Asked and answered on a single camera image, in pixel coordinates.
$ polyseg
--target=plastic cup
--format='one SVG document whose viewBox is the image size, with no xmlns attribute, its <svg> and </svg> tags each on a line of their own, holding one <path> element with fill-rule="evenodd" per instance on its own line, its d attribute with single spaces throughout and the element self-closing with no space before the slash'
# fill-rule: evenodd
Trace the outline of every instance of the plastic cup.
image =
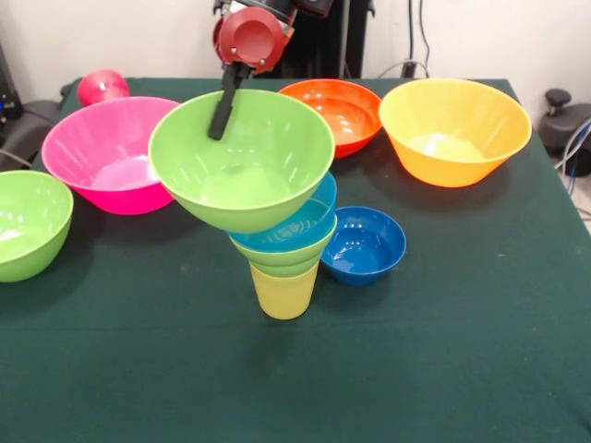
<svg viewBox="0 0 591 443">
<path fill-rule="evenodd" d="M 129 86 L 117 71 L 101 69 L 91 72 L 79 82 L 77 95 L 83 106 L 90 106 L 110 99 L 129 97 Z"/>
<path fill-rule="evenodd" d="M 306 312 L 314 292 L 318 262 L 304 273 L 281 278 L 250 266 L 260 308 L 271 318 L 290 320 Z"/>
</svg>

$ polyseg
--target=stacked bowls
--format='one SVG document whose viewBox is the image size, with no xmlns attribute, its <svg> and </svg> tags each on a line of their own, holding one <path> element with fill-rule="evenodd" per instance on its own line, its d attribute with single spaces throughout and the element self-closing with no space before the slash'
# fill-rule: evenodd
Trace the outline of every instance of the stacked bowls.
<svg viewBox="0 0 591 443">
<path fill-rule="evenodd" d="M 301 101 L 238 90 L 222 139 L 212 140 L 208 127 L 222 94 L 165 116 L 151 135 L 152 169 L 183 208 L 228 232 L 250 263 L 261 308 L 297 317 L 336 225 L 336 183 L 328 174 L 334 136 Z"/>
</svg>

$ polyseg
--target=bowl rim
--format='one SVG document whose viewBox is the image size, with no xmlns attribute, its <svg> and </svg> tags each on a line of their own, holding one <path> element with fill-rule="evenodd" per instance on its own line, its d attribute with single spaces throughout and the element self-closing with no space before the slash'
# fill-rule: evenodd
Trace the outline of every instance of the bowl rim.
<svg viewBox="0 0 591 443">
<path fill-rule="evenodd" d="M 105 188 L 105 187 L 93 187 L 93 186 L 88 186 L 88 185 L 81 185 L 79 183 L 76 183 L 72 180 L 67 180 L 64 177 L 61 176 L 61 174 L 57 174 L 55 172 L 54 169 L 52 169 L 52 167 L 48 164 L 47 161 L 47 155 L 48 152 L 47 150 L 49 148 L 47 148 L 49 146 L 49 142 L 51 137 L 54 135 L 54 132 L 56 132 L 59 128 L 68 125 L 70 123 L 70 121 L 74 118 L 76 118 L 78 115 L 80 114 L 88 114 L 88 113 L 92 113 L 93 110 L 95 109 L 99 109 L 101 107 L 107 107 L 107 106 L 112 106 L 113 104 L 115 104 L 116 102 L 160 102 L 162 104 L 173 104 L 174 106 L 166 112 L 166 114 L 163 115 L 162 118 L 164 118 L 168 113 L 170 113 L 171 111 L 173 111 L 178 105 L 181 104 L 181 102 L 177 102 L 175 100 L 170 100 L 170 99 L 165 99 L 163 97 L 152 97 L 149 95 L 133 95 L 133 96 L 129 96 L 129 97 L 115 97 L 109 100 L 105 100 L 104 102 L 97 102 L 94 104 L 90 104 L 88 106 L 83 106 L 81 108 L 78 108 L 76 111 L 70 113 L 69 115 L 67 115 L 66 117 L 64 117 L 63 119 L 61 119 L 59 122 L 57 122 L 57 124 L 55 124 L 54 127 L 52 127 L 50 129 L 50 131 L 47 133 L 47 136 L 45 137 L 45 139 L 43 140 L 41 149 L 40 149 L 40 153 L 41 153 L 41 160 L 42 160 L 42 164 L 43 167 L 47 170 L 47 172 L 52 175 L 54 178 L 58 179 L 60 182 L 65 183 L 68 186 L 71 186 L 73 188 L 76 189 L 81 189 L 84 191 L 90 191 L 90 192 L 109 192 L 109 193 L 119 193 L 119 192 L 128 192 L 128 191 L 134 191 L 137 189 L 145 189 L 147 187 L 151 187 L 151 186 L 157 186 L 160 184 L 160 180 L 157 178 L 155 180 L 153 180 L 152 182 L 146 183 L 145 185 L 142 186 L 133 186 L 133 187 L 125 187 L 125 188 L 118 188 L 118 189 L 110 189 L 110 188 Z"/>
<path fill-rule="evenodd" d="M 322 171 L 321 171 L 321 174 L 320 174 L 318 180 L 313 181 L 312 183 L 303 187 L 302 189 L 295 192 L 294 194 L 291 194 L 289 197 L 278 199 L 276 201 L 273 201 L 271 204 L 266 204 L 264 206 L 261 206 L 261 205 L 247 206 L 247 207 L 241 207 L 241 208 L 228 208 L 228 207 L 219 206 L 219 205 L 205 205 L 205 204 L 201 203 L 200 201 L 197 201 L 195 198 L 188 196 L 184 192 L 182 192 L 182 193 L 178 192 L 178 190 L 175 189 L 175 187 L 169 186 L 169 184 L 167 182 L 164 182 L 162 176 L 159 174 L 158 169 L 156 168 L 156 166 L 154 164 L 153 155 L 152 155 L 153 140 L 154 140 L 156 133 L 158 132 L 158 129 L 165 123 L 165 120 L 167 120 L 167 118 L 169 118 L 172 114 L 177 113 L 177 112 L 181 112 L 181 110 L 183 108 L 188 107 L 190 104 L 192 104 L 194 102 L 199 102 L 201 100 L 205 100 L 206 98 L 222 96 L 222 94 L 223 94 L 222 90 L 216 90 L 214 92 L 208 92 L 207 94 L 202 94 L 202 95 L 199 95 L 198 97 L 194 97 L 186 102 L 183 102 L 179 106 L 175 107 L 165 117 L 163 117 L 160 120 L 160 122 L 158 122 L 158 125 L 156 125 L 156 127 L 154 127 L 154 130 L 152 131 L 152 133 L 150 135 L 150 140 L 148 142 L 148 162 L 150 163 L 152 170 L 154 171 L 154 173 L 156 174 L 156 176 L 160 180 L 160 183 L 162 183 L 162 185 L 164 186 L 164 188 L 168 192 L 172 193 L 175 197 L 179 196 L 183 200 L 186 200 L 193 205 L 196 205 L 200 208 L 205 208 L 207 210 L 222 210 L 222 211 L 226 211 L 226 212 L 246 212 L 246 211 L 252 211 L 252 210 L 267 210 L 267 209 L 270 209 L 275 206 L 283 205 L 284 203 L 287 203 L 287 202 L 296 200 L 297 198 L 300 198 L 301 196 L 303 196 L 304 194 L 309 192 L 311 189 L 315 188 L 315 186 L 318 186 L 320 184 L 320 181 L 324 178 L 324 175 L 326 175 L 326 173 L 331 169 L 332 163 L 334 162 L 334 152 L 336 151 L 336 144 L 335 144 L 335 140 L 334 140 L 334 135 L 332 134 L 331 127 L 326 122 L 326 120 L 324 120 L 324 118 L 322 117 L 322 115 L 320 115 L 320 113 L 318 111 L 307 106 L 306 104 L 304 104 L 300 100 L 294 99 L 293 97 L 290 97 L 288 95 L 282 95 L 282 94 L 279 94 L 278 92 L 275 92 L 272 90 L 256 90 L 256 89 L 246 89 L 246 88 L 241 89 L 241 90 L 237 90 L 236 95 L 238 95 L 238 94 L 240 94 L 240 95 L 252 94 L 253 96 L 256 96 L 256 95 L 279 96 L 282 98 L 282 100 L 288 100 L 288 101 L 292 102 L 296 106 L 300 107 L 302 110 L 305 110 L 307 113 L 311 113 L 311 114 L 316 115 L 319 123 L 324 126 L 324 128 L 326 129 L 326 132 L 329 135 L 329 138 L 331 140 L 331 155 L 329 156 L 330 160 L 322 168 Z"/>
<path fill-rule="evenodd" d="M 326 235 L 324 235 L 322 238 L 320 238 L 320 240 L 318 242 L 314 242 L 311 245 L 308 245 L 308 246 L 305 246 L 305 247 L 299 247 L 298 249 L 292 249 L 290 251 L 284 251 L 284 252 L 265 252 L 265 251 L 259 251 L 257 249 L 253 249 L 251 247 L 243 246 L 240 242 L 237 242 L 230 235 L 228 235 L 228 238 L 234 244 L 235 248 L 238 249 L 238 250 L 242 249 L 244 251 L 248 251 L 249 253 L 264 255 L 265 257 L 276 257 L 276 256 L 285 256 L 285 255 L 292 255 L 292 254 L 301 254 L 302 252 L 310 251 L 310 250 L 318 247 L 318 245 L 320 245 L 322 242 L 326 241 L 326 238 L 327 237 L 332 237 L 336 233 L 336 228 L 338 226 L 339 226 L 339 218 L 338 218 L 338 216 L 335 213 L 334 214 L 334 223 L 332 224 L 331 229 L 328 231 L 328 233 Z"/>
<path fill-rule="evenodd" d="M 26 257 L 29 254 L 40 249 L 41 247 L 51 243 L 60 233 L 62 233 L 64 231 L 64 228 L 66 228 L 66 226 L 72 220 L 72 214 L 74 213 L 74 195 L 72 193 L 72 190 L 69 187 L 67 187 L 67 185 L 65 183 L 63 183 L 61 180 L 58 180 L 57 178 L 53 177 L 51 174 L 44 173 L 42 171 L 32 171 L 32 170 L 16 170 L 16 171 L 6 171 L 6 172 L 0 173 L 0 177 L 6 177 L 7 175 L 29 175 L 29 176 L 36 175 L 36 176 L 42 176 L 43 179 L 45 179 L 45 180 L 53 180 L 56 183 L 58 183 L 58 186 L 61 186 L 62 189 L 65 191 L 66 202 L 67 202 L 67 212 L 66 212 L 67 216 L 59 224 L 59 229 L 55 230 L 54 235 L 51 235 L 41 245 L 32 246 L 30 248 L 27 248 L 24 252 L 14 256 L 14 257 L 11 257 L 8 260 L 0 261 L 0 265 L 6 265 L 6 264 L 11 263 L 13 261 L 19 260 L 23 257 Z"/>
<path fill-rule="evenodd" d="M 341 86 L 353 88 L 355 90 L 360 90 L 364 94 L 367 94 L 372 99 L 376 100 L 378 103 L 378 108 L 376 109 L 376 112 L 375 112 L 376 124 L 375 124 L 375 127 L 372 128 L 371 134 L 368 136 L 359 138 L 355 141 L 349 141 L 347 143 L 339 143 L 336 145 L 337 149 L 342 148 L 344 150 L 347 147 L 350 147 L 350 146 L 356 145 L 358 143 L 361 143 L 365 140 L 369 140 L 371 138 L 374 138 L 376 136 L 376 134 L 378 134 L 380 132 L 380 130 L 383 128 L 383 123 L 381 122 L 381 119 L 380 119 L 380 107 L 381 107 L 381 103 L 382 103 L 382 98 L 377 93 L 375 93 L 373 90 L 371 90 L 370 88 L 368 88 L 364 85 L 361 85 L 359 83 L 355 83 L 353 81 L 344 80 L 344 79 L 340 79 L 340 78 L 308 78 L 305 80 L 300 80 L 300 81 L 296 81 L 294 83 L 290 83 L 290 84 L 282 87 L 280 90 L 278 90 L 278 92 L 280 94 L 287 95 L 288 97 L 294 98 L 293 95 L 287 94 L 287 92 L 289 92 L 291 89 L 294 89 L 297 86 L 314 85 L 314 84 L 318 84 L 318 83 L 331 83 L 331 84 L 335 84 L 335 85 L 341 85 Z"/>
<path fill-rule="evenodd" d="M 383 117 L 383 113 L 384 113 L 384 108 L 385 108 L 385 104 L 386 101 L 391 98 L 392 99 L 392 95 L 394 93 L 396 93 L 396 91 L 400 91 L 400 90 L 406 90 L 409 88 L 413 88 L 414 85 L 416 84 L 421 84 L 421 83 L 460 83 L 460 84 L 469 84 L 469 85 L 474 85 L 477 88 L 481 88 L 482 90 L 486 90 L 487 92 L 490 92 L 492 94 L 498 95 L 500 97 L 502 97 L 504 100 L 507 100 L 509 102 L 511 102 L 513 104 L 513 106 L 519 111 L 519 113 L 521 114 L 522 117 L 525 118 L 525 121 L 528 123 L 527 125 L 527 131 L 526 131 L 526 135 L 524 137 L 523 140 L 521 140 L 518 144 L 517 144 L 517 148 L 515 148 L 514 150 L 511 150 L 509 152 L 506 152 L 502 155 L 498 155 L 496 157 L 490 157 L 490 158 L 486 158 L 484 160 L 448 160 L 448 159 L 443 159 L 441 157 L 437 157 L 435 155 L 428 155 L 424 152 L 421 152 L 419 150 L 413 150 L 410 147 L 407 147 L 404 143 L 402 143 L 400 141 L 400 138 L 397 137 L 397 134 L 395 134 L 394 132 L 391 132 L 386 126 L 386 123 L 384 123 L 384 117 Z M 440 162 L 448 162 L 448 163 L 461 163 L 461 164 L 486 164 L 486 163 L 493 163 L 493 162 L 501 162 L 501 161 L 505 161 L 509 158 L 511 158 L 513 155 L 515 155 L 517 152 L 519 152 L 520 150 L 522 150 L 523 148 L 525 148 L 527 146 L 527 144 L 529 143 L 529 141 L 532 138 L 533 135 L 533 126 L 532 126 L 532 119 L 529 116 L 529 114 L 527 113 L 527 111 L 525 110 L 525 108 L 523 107 L 523 105 L 521 103 L 519 103 L 516 99 L 514 99 L 511 95 L 507 94 L 506 92 L 503 92 L 502 90 L 498 90 L 497 88 L 494 88 L 490 85 L 487 85 L 485 83 L 482 83 L 480 81 L 475 81 L 475 80 L 470 80 L 467 78 L 437 78 L 437 77 L 431 77 L 431 78 L 418 78 L 416 80 L 412 80 L 412 81 L 406 81 L 405 83 L 402 83 L 399 86 L 394 87 L 393 89 L 391 89 L 382 99 L 381 104 L 380 104 L 380 121 L 381 124 L 384 128 L 384 130 L 386 131 L 386 134 L 395 139 L 397 141 L 397 143 L 393 143 L 394 145 L 394 149 L 398 150 L 400 148 L 400 146 L 396 146 L 396 145 L 404 145 L 403 148 L 406 148 L 408 150 L 411 150 L 412 152 L 417 153 L 418 155 L 428 158 L 428 159 L 433 159 L 433 160 L 438 160 Z"/>
<path fill-rule="evenodd" d="M 355 211 L 360 211 L 360 212 L 365 212 L 365 213 L 378 214 L 381 217 L 384 217 L 384 218 L 390 220 L 393 223 L 394 227 L 402 235 L 402 239 L 403 239 L 403 250 L 402 250 L 402 253 L 400 254 L 400 256 L 397 259 L 393 260 L 392 263 L 390 263 L 387 267 L 381 268 L 381 269 L 378 269 L 378 270 L 372 270 L 371 272 L 352 272 L 352 271 L 348 271 L 348 270 L 342 270 L 342 269 L 335 268 L 331 263 L 329 263 L 325 259 L 325 254 L 328 251 L 329 245 L 331 244 L 331 242 L 333 241 L 333 239 L 336 237 L 336 234 L 339 232 L 338 224 L 344 220 L 342 217 L 338 217 L 338 213 L 339 213 L 340 210 L 355 210 Z M 387 214 L 387 213 L 385 213 L 385 212 L 383 212 L 381 210 L 376 210 L 376 209 L 373 209 L 373 208 L 370 208 L 370 207 L 367 207 L 367 206 L 343 206 L 341 208 L 337 208 L 336 215 L 338 217 L 338 222 L 337 222 L 337 227 L 334 230 L 334 237 L 326 245 L 326 247 L 324 248 L 324 251 L 322 251 L 322 255 L 320 256 L 320 261 L 322 261 L 322 263 L 324 263 L 324 265 L 326 265 L 328 268 L 334 269 L 334 270 L 336 270 L 338 272 L 341 272 L 343 274 L 346 274 L 346 275 L 358 275 L 360 277 L 370 277 L 372 275 L 379 275 L 379 274 L 382 274 L 384 272 L 387 272 L 387 271 L 393 269 L 396 265 L 398 265 L 398 263 L 401 262 L 401 260 L 406 255 L 406 246 L 407 246 L 406 233 L 404 232 L 404 229 L 402 228 L 402 226 L 400 225 L 400 223 L 398 221 L 396 221 L 394 219 L 394 217 L 390 216 L 389 214 Z"/>
<path fill-rule="evenodd" d="M 334 190 L 334 192 L 332 193 L 332 198 L 330 201 L 330 204 L 328 204 L 326 206 L 326 210 L 322 213 L 322 216 L 318 218 L 316 225 L 320 224 L 320 223 L 324 223 L 324 222 L 330 222 L 329 220 L 327 220 L 327 217 L 330 216 L 331 213 L 334 213 L 333 210 L 331 210 L 332 207 L 334 207 L 336 205 L 336 199 L 338 197 L 338 185 L 336 183 L 336 178 L 334 178 L 334 175 L 328 171 L 323 177 L 322 180 L 320 180 L 320 184 L 319 184 L 319 188 L 320 186 L 322 186 L 322 182 L 327 181 L 328 183 L 330 183 L 331 189 Z M 314 201 L 319 201 L 317 198 L 314 198 L 314 194 L 312 194 L 312 196 L 310 196 L 310 198 L 306 201 L 306 203 L 308 203 L 310 200 L 314 200 Z M 228 232 L 228 235 L 231 238 L 234 238 L 240 245 L 243 245 L 246 248 L 258 251 L 258 249 L 256 249 L 254 246 L 256 244 L 256 242 L 250 241 L 250 239 L 247 239 L 247 242 L 244 243 L 245 237 L 250 237 L 252 235 L 256 235 L 256 234 L 262 234 L 262 233 L 268 233 L 270 231 L 273 231 L 277 226 L 279 226 L 280 224 L 282 224 L 283 222 L 291 219 L 294 215 L 296 215 L 302 208 L 300 208 L 299 210 L 297 210 L 296 212 L 294 212 L 291 216 L 289 216 L 287 219 L 285 219 L 284 221 L 280 221 L 279 223 L 277 223 L 276 225 L 272 226 L 269 229 L 266 229 L 264 231 L 260 231 L 257 233 L 231 233 Z M 305 231 L 303 233 L 299 233 L 297 234 L 295 237 L 298 237 L 299 235 L 306 235 L 307 233 L 309 233 L 308 231 Z M 283 242 L 277 242 L 276 245 L 281 245 L 281 244 L 288 244 L 291 245 L 293 242 L 295 242 L 296 239 L 295 238 L 290 238 L 287 239 Z M 282 251 L 269 251 L 270 253 L 279 253 Z"/>
</svg>

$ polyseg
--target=green tablecloth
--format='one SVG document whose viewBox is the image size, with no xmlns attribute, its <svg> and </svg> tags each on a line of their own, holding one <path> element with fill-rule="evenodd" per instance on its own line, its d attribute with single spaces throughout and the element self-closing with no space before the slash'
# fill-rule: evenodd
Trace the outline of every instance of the green tablecloth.
<svg viewBox="0 0 591 443">
<path fill-rule="evenodd" d="M 590 441 L 591 240 L 538 137 L 465 189 L 409 176 L 383 133 L 332 172 L 339 206 L 390 213 L 408 254 L 363 289 L 321 270 L 290 322 L 176 203 L 126 218 L 77 198 L 53 265 L 0 286 L 0 442 Z"/>
</svg>

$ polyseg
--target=plastic bowl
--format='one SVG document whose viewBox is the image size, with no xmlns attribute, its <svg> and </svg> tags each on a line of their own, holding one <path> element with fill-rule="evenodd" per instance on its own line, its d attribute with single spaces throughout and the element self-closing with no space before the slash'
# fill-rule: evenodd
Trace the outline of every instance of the plastic bowl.
<svg viewBox="0 0 591 443">
<path fill-rule="evenodd" d="M 519 152 L 532 135 L 524 108 L 471 80 L 424 78 L 390 91 L 381 122 L 404 168 L 435 186 L 469 186 Z"/>
<path fill-rule="evenodd" d="M 370 284 L 402 259 L 406 237 L 392 217 L 364 207 L 339 208 L 336 215 L 336 231 L 321 258 L 336 280 Z"/>
<path fill-rule="evenodd" d="M 150 161 L 176 200 L 231 233 L 265 231 L 299 210 L 334 156 L 313 109 L 266 90 L 238 90 L 221 140 L 208 128 L 222 92 L 181 104 L 151 137 Z"/>
<path fill-rule="evenodd" d="M 331 230 L 318 242 L 289 252 L 256 251 L 240 245 L 232 237 L 230 240 L 252 266 L 273 277 L 287 278 L 303 274 L 320 261 L 320 255 L 331 241 L 336 226 L 337 221 L 334 216 Z"/>
<path fill-rule="evenodd" d="M 73 208 L 72 192 L 49 174 L 0 173 L 0 282 L 27 280 L 54 261 Z"/>
<path fill-rule="evenodd" d="M 362 150 L 381 129 L 380 97 L 363 86 L 338 79 L 311 79 L 279 91 L 318 111 L 336 140 L 335 159 Z"/>
<path fill-rule="evenodd" d="M 137 215 L 173 197 L 148 162 L 156 124 L 178 105 L 157 97 L 127 97 L 75 111 L 42 145 L 47 171 L 106 212 Z"/>
<path fill-rule="evenodd" d="M 312 197 L 294 215 L 261 233 L 228 233 L 239 244 L 261 252 L 286 252 L 318 242 L 332 229 L 336 180 L 326 173 Z"/>
</svg>

